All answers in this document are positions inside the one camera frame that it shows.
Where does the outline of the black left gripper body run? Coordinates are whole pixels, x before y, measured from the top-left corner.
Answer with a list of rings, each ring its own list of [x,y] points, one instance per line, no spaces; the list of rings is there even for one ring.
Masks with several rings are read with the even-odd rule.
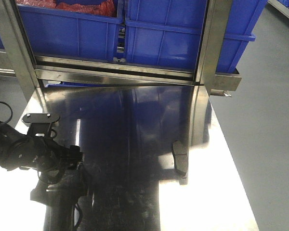
[[[66,170],[75,170],[83,160],[80,147],[64,147],[53,139],[21,135],[19,139],[19,168],[34,169],[40,178],[62,178]]]

